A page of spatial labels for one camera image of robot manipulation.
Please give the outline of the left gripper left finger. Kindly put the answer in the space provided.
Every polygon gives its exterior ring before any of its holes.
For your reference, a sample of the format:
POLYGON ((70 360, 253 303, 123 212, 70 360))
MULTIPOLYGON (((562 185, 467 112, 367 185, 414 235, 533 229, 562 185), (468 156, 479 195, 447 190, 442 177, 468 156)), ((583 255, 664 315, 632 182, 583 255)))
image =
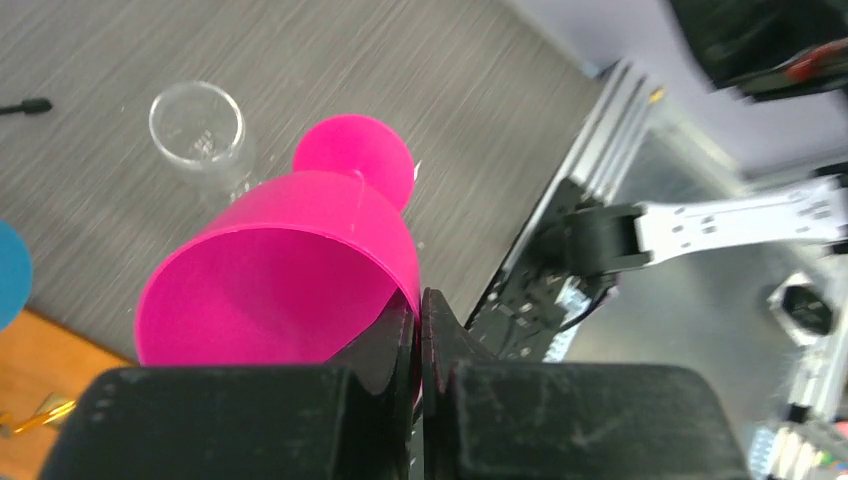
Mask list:
POLYGON ((416 322, 401 295, 329 361, 123 367, 62 426, 43 479, 405 479, 416 322))

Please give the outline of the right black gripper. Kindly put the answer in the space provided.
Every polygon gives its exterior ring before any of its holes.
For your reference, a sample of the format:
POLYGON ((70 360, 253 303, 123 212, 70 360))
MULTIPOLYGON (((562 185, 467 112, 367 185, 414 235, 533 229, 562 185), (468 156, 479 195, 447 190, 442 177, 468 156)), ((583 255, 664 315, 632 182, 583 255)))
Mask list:
POLYGON ((753 102, 847 94, 845 1, 668 1, 716 90, 753 102))

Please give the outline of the clear wine glass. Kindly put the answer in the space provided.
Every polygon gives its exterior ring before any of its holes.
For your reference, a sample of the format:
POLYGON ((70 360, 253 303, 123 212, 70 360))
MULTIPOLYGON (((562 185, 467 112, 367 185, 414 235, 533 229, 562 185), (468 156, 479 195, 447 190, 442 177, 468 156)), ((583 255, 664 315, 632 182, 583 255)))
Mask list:
POLYGON ((151 103, 148 128, 181 180, 210 201, 230 204, 260 183, 245 117, 217 85, 185 81, 164 89, 151 103))

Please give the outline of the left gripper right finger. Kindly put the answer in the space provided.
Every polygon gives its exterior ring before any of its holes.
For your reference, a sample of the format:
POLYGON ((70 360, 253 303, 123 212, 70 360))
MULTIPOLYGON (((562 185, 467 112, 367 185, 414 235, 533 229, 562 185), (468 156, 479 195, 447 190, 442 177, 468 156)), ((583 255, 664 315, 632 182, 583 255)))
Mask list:
POLYGON ((709 384, 672 365, 498 360, 421 299, 428 479, 746 479, 709 384))

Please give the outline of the magenta plastic wine glass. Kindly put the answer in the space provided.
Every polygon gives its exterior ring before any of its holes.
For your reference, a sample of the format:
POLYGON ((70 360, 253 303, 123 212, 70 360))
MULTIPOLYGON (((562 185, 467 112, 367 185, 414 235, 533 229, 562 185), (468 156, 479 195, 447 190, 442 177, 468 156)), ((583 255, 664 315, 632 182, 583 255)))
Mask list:
POLYGON ((382 121, 311 127, 289 173, 251 189, 153 271, 135 314, 145 366, 322 363, 395 295, 420 311, 402 212, 414 160, 382 121))

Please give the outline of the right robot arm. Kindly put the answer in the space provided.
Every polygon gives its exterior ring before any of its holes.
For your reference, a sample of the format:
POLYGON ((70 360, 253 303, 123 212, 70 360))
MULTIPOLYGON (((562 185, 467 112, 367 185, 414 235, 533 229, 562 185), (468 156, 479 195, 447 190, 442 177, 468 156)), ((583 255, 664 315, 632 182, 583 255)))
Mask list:
MULTIPOLYGON (((671 12, 718 90, 757 102, 847 89, 847 7, 837 1, 674 1, 671 12)), ((847 166, 763 193, 688 204, 593 204, 537 238, 555 264, 591 278, 686 254, 808 241, 847 250, 847 166)))

